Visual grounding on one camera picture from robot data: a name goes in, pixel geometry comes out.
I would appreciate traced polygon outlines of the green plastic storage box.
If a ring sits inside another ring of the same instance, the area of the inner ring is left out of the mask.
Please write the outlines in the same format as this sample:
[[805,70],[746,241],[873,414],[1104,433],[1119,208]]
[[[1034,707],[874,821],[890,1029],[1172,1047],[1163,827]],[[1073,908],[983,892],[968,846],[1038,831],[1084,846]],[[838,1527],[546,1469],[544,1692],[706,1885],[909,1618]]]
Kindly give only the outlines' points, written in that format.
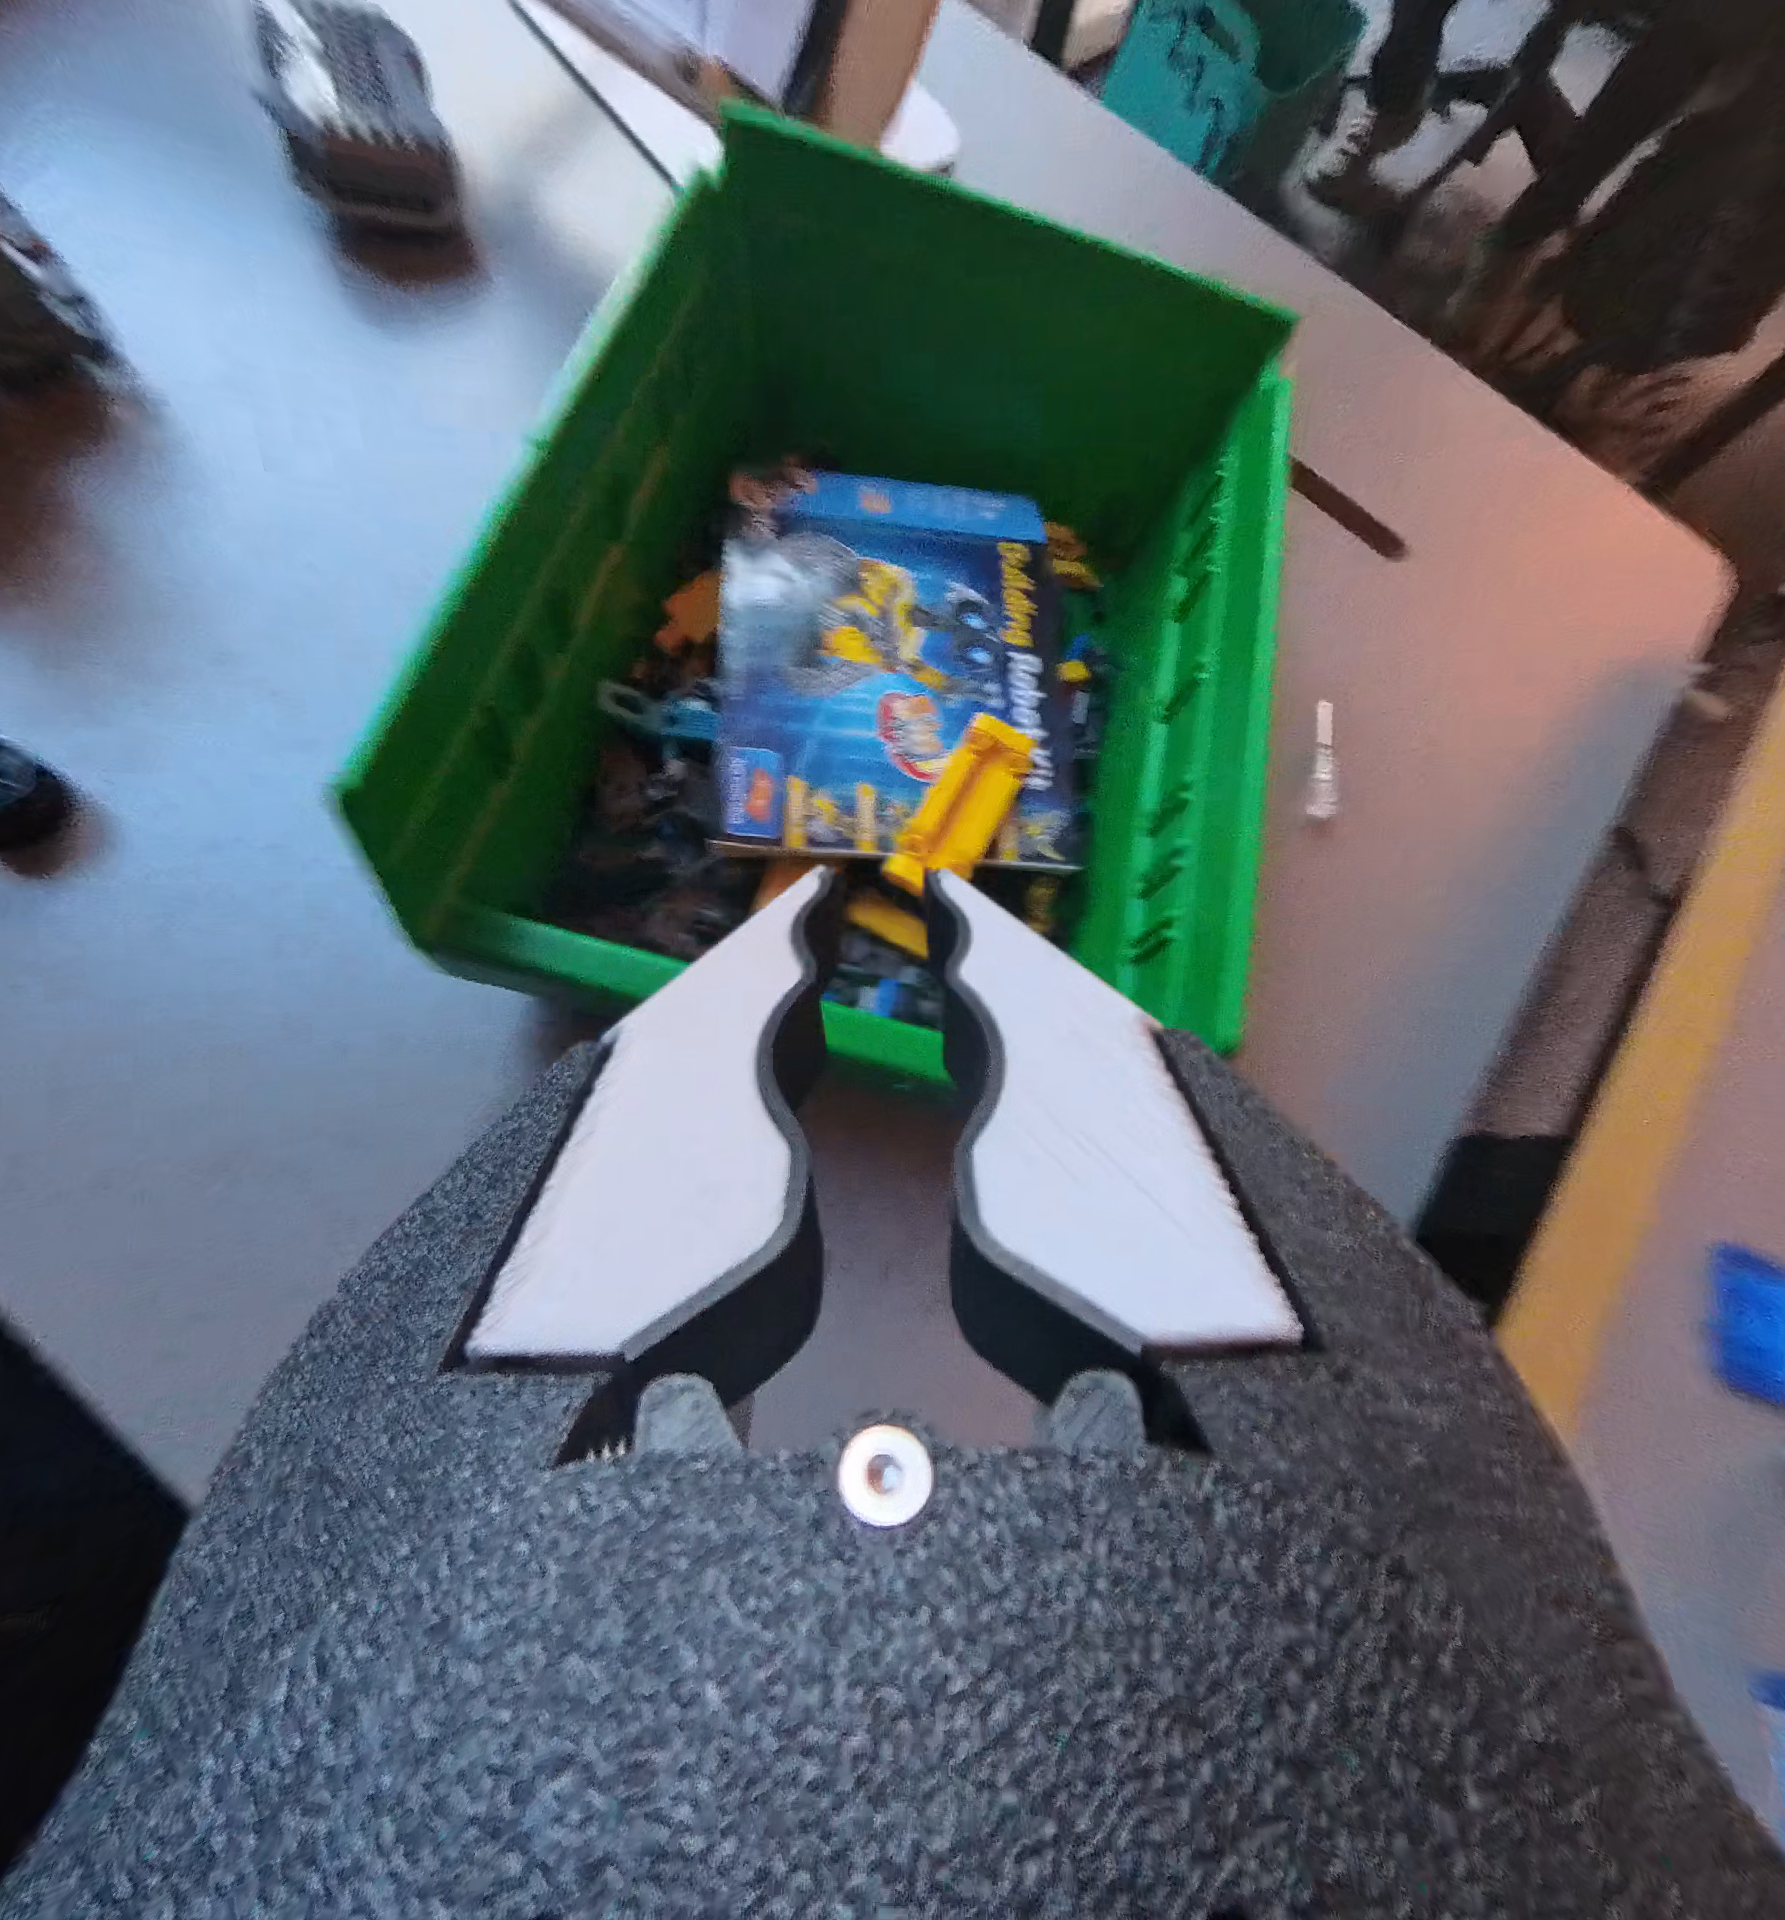
[[731,108],[568,361],[333,793],[444,972],[607,1009],[677,961],[549,923],[598,684],[783,452],[1025,494],[1102,573],[1117,670],[1076,957],[1241,1047],[1290,484],[1293,316],[1158,258]]

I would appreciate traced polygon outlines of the teal plastic bin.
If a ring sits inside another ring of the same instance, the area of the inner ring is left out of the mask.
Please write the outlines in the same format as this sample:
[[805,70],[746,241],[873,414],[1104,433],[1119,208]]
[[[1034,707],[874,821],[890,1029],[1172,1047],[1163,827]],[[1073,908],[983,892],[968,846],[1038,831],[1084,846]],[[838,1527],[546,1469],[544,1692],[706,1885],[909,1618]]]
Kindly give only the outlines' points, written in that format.
[[1335,108],[1366,30],[1352,1],[1141,1],[1102,106],[1211,182],[1276,182]]

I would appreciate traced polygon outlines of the yellow slotted building beam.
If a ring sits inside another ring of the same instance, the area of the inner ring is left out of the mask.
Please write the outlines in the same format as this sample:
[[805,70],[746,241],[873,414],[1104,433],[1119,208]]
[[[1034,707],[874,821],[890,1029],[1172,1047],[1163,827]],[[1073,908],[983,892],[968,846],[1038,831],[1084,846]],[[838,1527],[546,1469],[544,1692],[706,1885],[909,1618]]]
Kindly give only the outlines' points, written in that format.
[[1028,733],[993,713],[971,719],[895,851],[885,858],[880,880],[886,887],[849,895],[843,921],[880,946],[925,961],[927,923],[914,905],[898,905],[893,895],[924,903],[937,875],[971,877],[1011,818],[1033,762]]

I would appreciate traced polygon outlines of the pile of toy building pieces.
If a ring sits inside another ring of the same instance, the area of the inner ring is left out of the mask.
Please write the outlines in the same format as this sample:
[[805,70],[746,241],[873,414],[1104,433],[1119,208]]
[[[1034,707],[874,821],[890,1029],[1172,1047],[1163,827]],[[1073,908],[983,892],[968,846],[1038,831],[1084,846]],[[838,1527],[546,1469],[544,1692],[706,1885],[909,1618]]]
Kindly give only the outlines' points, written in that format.
[[[1100,578],[1091,544],[1071,527],[1045,518],[1063,585],[1068,658],[1059,676],[1071,686],[1082,861],[1071,874],[979,863],[971,877],[1034,933],[1063,946],[1091,851],[1091,790],[1116,667],[1096,638]],[[849,895],[886,887],[880,880],[886,856],[750,853],[718,838],[711,770],[718,567],[721,558],[674,590],[631,666],[598,684],[597,762],[551,897],[555,917],[570,929],[682,965],[706,955],[815,867],[838,875],[841,911]],[[909,1026],[943,1021],[927,961],[914,961],[848,923],[827,997]]]

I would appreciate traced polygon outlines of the yellow wooden beam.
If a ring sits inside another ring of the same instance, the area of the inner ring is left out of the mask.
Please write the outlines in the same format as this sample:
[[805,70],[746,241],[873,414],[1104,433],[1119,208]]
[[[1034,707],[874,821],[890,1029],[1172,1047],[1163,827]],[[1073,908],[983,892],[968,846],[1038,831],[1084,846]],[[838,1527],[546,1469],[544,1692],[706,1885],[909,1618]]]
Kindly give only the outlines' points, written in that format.
[[1495,1323],[1564,1449],[1785,887],[1785,667]]

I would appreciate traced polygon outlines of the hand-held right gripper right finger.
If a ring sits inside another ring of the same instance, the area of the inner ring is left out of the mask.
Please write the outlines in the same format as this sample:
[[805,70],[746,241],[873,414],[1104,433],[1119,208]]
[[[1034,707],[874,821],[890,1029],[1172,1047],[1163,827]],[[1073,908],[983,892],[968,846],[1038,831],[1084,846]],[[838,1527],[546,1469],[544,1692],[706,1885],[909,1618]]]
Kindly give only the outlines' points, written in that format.
[[971,1101],[954,1223],[976,1277],[1125,1356],[1301,1349],[1157,1018],[964,877],[927,881],[927,931]]

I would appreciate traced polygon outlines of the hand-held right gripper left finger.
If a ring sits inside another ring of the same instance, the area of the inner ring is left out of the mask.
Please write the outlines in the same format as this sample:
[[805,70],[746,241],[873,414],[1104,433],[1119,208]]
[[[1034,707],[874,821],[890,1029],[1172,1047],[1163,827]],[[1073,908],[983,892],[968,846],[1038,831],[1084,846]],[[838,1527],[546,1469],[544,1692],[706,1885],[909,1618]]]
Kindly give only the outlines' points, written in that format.
[[827,1064],[815,867],[602,1043],[466,1319],[469,1362],[783,1362],[822,1301],[798,1109]]

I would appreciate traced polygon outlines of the blue toy set carton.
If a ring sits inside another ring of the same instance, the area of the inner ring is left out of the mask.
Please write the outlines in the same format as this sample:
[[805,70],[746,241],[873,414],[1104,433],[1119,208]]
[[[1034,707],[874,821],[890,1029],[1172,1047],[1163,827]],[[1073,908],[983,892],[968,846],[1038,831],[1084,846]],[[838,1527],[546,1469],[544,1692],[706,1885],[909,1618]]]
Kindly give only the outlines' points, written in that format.
[[974,723],[1025,737],[983,866],[1082,861],[1063,585],[1025,494],[740,467],[718,567],[718,838],[886,856]]

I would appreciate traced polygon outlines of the black flat building strip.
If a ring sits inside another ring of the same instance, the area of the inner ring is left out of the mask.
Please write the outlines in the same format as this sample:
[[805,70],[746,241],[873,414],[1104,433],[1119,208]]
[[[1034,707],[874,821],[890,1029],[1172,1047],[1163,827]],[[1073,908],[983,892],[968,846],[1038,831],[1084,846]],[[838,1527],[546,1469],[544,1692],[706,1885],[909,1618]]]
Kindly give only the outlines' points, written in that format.
[[1389,522],[1295,457],[1290,461],[1290,487],[1314,512],[1329,518],[1377,558],[1389,563],[1402,563],[1411,558],[1410,540]]

